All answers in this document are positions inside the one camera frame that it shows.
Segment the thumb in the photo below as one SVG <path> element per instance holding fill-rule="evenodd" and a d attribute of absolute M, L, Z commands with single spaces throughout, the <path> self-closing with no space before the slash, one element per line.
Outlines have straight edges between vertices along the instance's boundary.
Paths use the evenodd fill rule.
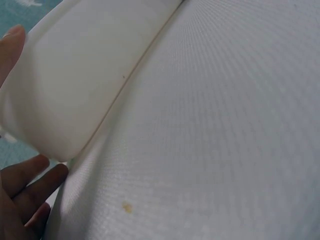
<path fill-rule="evenodd" d="M 17 63 L 26 39 L 25 29 L 16 25 L 0 39 L 0 87 Z"/>

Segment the white fabric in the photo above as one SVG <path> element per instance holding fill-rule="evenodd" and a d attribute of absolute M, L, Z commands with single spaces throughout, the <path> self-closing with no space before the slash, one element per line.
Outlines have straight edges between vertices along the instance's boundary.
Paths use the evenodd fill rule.
<path fill-rule="evenodd" d="M 73 162 L 45 239 L 319 239 L 319 13 L 185 1 Z"/>

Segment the white plastic container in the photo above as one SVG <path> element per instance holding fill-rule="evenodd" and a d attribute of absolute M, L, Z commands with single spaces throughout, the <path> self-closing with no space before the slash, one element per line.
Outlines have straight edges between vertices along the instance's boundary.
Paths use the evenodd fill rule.
<path fill-rule="evenodd" d="M 65 0 L 28 34 L 0 125 L 58 161 L 88 143 L 181 0 Z"/>

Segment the mattress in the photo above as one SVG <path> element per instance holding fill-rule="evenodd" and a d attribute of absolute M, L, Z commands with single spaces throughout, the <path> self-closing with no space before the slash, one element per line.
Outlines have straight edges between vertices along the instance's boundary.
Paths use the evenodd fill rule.
<path fill-rule="evenodd" d="M 71 163 L 44 239 L 319 239 L 319 12 L 184 1 Z"/>

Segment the finger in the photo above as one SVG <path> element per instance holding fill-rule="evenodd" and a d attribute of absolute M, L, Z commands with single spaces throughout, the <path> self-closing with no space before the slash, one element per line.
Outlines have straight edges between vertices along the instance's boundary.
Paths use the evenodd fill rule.
<path fill-rule="evenodd" d="M 24 48 L 25 39 L 25 29 L 17 25 L 10 28 L 0 40 L 0 87 L 17 63 Z"/>
<path fill-rule="evenodd" d="M 28 222 L 46 199 L 65 181 L 67 175 L 68 168 L 58 164 L 14 197 L 13 202 L 23 224 Z"/>
<path fill-rule="evenodd" d="M 49 204 L 45 202 L 26 223 L 25 228 L 31 239 L 38 240 L 44 234 L 50 210 Z"/>
<path fill-rule="evenodd" d="M 38 155 L 27 161 L 4 168 L 1 171 L 2 188 L 9 197 L 14 197 L 36 176 L 49 167 L 49 164 L 47 157 Z"/>

